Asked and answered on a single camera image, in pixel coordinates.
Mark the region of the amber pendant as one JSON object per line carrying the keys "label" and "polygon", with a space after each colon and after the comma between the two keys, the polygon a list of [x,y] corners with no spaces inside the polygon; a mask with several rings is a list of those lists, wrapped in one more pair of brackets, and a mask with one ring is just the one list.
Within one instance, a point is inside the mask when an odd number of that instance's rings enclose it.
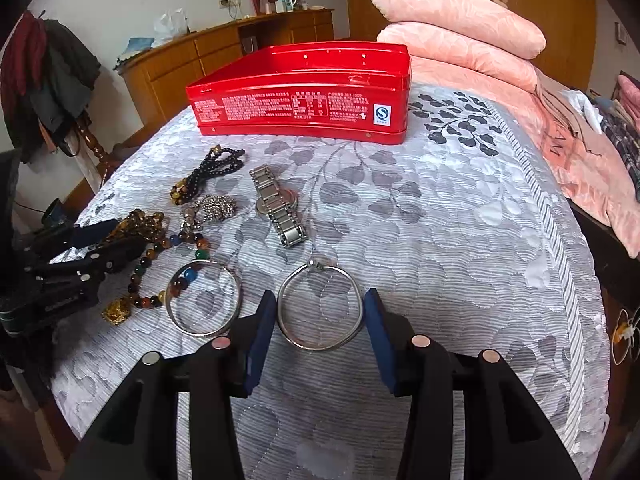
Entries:
{"label": "amber pendant", "polygon": [[102,318],[113,326],[127,321],[131,315],[131,301],[122,297],[111,301],[102,311]]}

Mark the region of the silver bangle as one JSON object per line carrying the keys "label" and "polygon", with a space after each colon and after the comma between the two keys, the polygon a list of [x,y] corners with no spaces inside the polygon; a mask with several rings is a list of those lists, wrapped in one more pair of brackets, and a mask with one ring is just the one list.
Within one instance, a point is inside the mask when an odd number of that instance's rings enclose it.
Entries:
{"label": "silver bangle", "polygon": [[362,292],[352,274],[320,258],[288,274],[277,292],[280,332],[298,350],[344,347],[362,329],[363,315]]}
{"label": "silver bangle", "polygon": [[169,279],[165,310],[183,335],[214,338],[227,333],[239,317],[242,295],[241,281],[228,266],[194,259]]}

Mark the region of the silver metal wristwatch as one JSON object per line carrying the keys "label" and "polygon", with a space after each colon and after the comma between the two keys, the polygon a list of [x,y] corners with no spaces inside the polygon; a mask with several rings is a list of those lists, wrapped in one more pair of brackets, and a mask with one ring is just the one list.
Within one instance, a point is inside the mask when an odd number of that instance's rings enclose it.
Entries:
{"label": "silver metal wristwatch", "polygon": [[271,222],[282,246],[293,247],[307,239],[297,215],[297,195],[282,188],[270,167],[262,165],[250,170],[257,193],[256,210]]}

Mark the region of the dark blue waste bin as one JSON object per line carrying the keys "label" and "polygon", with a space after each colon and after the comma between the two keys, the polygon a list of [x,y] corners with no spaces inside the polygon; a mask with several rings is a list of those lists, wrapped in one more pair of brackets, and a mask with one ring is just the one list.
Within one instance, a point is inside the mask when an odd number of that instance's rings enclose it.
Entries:
{"label": "dark blue waste bin", "polygon": [[59,226],[67,221],[63,204],[58,198],[52,200],[50,205],[47,206],[47,209],[42,214],[40,221],[46,228],[53,228],[54,226]]}

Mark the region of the white leaf-patterned quilt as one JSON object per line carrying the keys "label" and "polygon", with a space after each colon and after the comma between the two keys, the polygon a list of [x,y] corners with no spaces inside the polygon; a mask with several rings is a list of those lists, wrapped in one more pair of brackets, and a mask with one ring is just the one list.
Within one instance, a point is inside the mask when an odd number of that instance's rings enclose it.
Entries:
{"label": "white leaf-patterned quilt", "polygon": [[210,181],[238,210],[206,226],[213,264],[170,309],[120,325],[66,318],[50,380],[83,434],[145,352],[195,351],[234,306],[285,296],[262,380],[233,403],[251,479],[390,479],[409,402],[382,383],[369,337],[347,344],[359,295],[446,349],[493,348],[589,477],[608,424],[608,335],[593,258],[521,125],[464,91],[414,86],[405,141],[224,136],[245,167]]}

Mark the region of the wooden coat stand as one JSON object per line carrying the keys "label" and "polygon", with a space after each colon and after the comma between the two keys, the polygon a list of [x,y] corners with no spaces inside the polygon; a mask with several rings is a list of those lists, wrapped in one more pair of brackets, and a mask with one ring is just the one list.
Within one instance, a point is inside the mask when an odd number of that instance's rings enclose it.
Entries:
{"label": "wooden coat stand", "polygon": [[89,126],[90,122],[84,115],[75,120],[74,133],[78,137],[78,153],[75,159],[89,188],[93,193],[97,193],[114,174],[120,161],[105,151]]}

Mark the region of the dark grey jacket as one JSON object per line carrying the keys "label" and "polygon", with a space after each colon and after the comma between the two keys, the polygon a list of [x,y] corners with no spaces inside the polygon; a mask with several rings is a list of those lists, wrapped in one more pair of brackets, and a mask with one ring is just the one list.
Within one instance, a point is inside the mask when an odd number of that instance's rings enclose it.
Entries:
{"label": "dark grey jacket", "polygon": [[48,46],[39,88],[26,93],[11,115],[3,112],[11,142],[28,164],[43,146],[55,150],[87,114],[101,64],[75,34],[57,20],[44,21]]}

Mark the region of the wooden sideboard cabinet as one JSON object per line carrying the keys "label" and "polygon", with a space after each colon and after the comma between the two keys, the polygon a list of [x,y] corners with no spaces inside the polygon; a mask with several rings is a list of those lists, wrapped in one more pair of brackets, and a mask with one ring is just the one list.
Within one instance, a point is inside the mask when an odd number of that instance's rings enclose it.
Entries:
{"label": "wooden sideboard cabinet", "polygon": [[328,8],[273,13],[191,32],[119,67],[143,128],[157,131],[188,104],[186,86],[255,50],[334,38]]}

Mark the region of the red metal tin box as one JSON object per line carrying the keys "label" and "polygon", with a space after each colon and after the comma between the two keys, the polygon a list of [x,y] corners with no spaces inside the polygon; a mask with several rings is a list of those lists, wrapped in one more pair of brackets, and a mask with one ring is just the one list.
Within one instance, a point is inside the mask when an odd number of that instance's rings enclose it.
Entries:
{"label": "red metal tin box", "polygon": [[258,50],[186,87],[204,136],[315,136],[385,145],[408,128],[403,44],[316,41]]}

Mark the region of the blue folded cloth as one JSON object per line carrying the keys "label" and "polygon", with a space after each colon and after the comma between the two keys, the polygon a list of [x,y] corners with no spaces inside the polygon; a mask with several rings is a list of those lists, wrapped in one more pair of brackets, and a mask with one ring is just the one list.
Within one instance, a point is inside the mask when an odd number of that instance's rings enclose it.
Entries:
{"label": "blue folded cloth", "polygon": [[130,58],[134,58],[135,56],[146,52],[147,50],[151,50],[154,44],[153,37],[132,37],[128,40],[127,47],[122,53],[116,58],[116,62],[114,65],[114,70],[117,70],[119,66],[125,64],[130,60]]}

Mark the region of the white plastic bag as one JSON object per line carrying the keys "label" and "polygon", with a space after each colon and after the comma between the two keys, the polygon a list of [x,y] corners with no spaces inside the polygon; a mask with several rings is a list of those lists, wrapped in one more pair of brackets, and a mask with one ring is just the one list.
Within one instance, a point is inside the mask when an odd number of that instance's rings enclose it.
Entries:
{"label": "white plastic bag", "polygon": [[179,39],[189,32],[188,17],[183,9],[164,13],[154,22],[153,48]]}

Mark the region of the lower pink folded duvet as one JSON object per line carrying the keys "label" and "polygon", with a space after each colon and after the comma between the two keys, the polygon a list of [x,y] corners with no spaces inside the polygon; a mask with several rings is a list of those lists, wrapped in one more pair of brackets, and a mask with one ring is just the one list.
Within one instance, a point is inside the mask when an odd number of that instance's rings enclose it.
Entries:
{"label": "lower pink folded duvet", "polygon": [[376,37],[386,44],[404,44],[410,55],[475,70],[534,92],[538,76],[531,62],[450,30],[413,22],[387,25]]}

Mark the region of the plaid folded clothing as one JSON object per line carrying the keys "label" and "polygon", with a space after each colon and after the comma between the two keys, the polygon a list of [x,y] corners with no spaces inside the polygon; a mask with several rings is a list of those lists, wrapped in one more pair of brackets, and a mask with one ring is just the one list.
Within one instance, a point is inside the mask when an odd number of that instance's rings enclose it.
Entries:
{"label": "plaid folded clothing", "polygon": [[634,185],[634,196],[640,200],[639,133],[625,119],[603,112],[601,128],[612,142]]}

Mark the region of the upper pink folded duvet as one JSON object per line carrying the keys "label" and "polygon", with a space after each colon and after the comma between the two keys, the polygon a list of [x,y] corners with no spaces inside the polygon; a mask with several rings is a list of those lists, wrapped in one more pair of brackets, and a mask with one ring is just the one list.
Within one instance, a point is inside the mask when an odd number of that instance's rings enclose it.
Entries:
{"label": "upper pink folded duvet", "polygon": [[416,22],[491,44],[532,60],[547,47],[533,22],[489,0],[371,0],[391,23]]}

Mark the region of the pink folded clothing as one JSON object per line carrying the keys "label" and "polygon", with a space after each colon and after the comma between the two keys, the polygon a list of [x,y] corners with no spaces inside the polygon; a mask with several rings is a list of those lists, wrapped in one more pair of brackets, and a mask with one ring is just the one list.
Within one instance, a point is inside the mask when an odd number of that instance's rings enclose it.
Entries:
{"label": "pink folded clothing", "polygon": [[617,84],[620,87],[620,104],[634,119],[639,118],[640,113],[640,90],[632,79],[626,74],[617,76]]}

